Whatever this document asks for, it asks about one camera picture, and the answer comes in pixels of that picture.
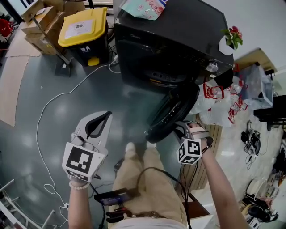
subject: shoe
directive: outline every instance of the shoe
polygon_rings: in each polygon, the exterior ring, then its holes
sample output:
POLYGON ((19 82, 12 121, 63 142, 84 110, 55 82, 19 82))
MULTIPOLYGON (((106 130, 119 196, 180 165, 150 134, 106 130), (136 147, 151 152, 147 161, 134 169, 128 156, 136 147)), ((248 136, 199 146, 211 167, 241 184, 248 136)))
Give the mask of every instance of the shoe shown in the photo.
POLYGON ((128 152, 128 151, 135 151, 136 149, 135 149, 135 145, 134 145, 134 143, 133 142, 129 142, 128 144, 127 144, 127 146, 126 146, 126 149, 125 149, 125 152, 128 152))
POLYGON ((157 148, 156 143, 147 142, 147 148, 157 148))

